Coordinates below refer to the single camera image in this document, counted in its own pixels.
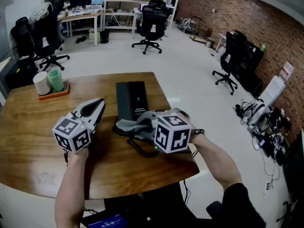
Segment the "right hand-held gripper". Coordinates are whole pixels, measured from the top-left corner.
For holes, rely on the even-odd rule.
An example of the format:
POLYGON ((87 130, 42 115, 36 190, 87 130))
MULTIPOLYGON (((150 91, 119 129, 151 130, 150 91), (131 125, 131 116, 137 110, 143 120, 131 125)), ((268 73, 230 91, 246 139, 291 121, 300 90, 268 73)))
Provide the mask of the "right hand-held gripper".
POLYGON ((158 152, 172 154, 188 149, 191 125, 183 120, 177 112, 159 115, 154 113, 152 120, 152 140, 158 152))

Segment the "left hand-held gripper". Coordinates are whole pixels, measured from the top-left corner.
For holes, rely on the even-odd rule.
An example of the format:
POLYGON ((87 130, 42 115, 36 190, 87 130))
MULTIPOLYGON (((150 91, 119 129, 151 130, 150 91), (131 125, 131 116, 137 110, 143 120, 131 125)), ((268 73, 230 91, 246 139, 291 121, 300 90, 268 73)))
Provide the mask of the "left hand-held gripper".
POLYGON ((52 128, 57 144, 64 150, 77 153, 89 146, 105 110, 105 100, 96 98, 81 103, 76 111, 60 117, 52 128))

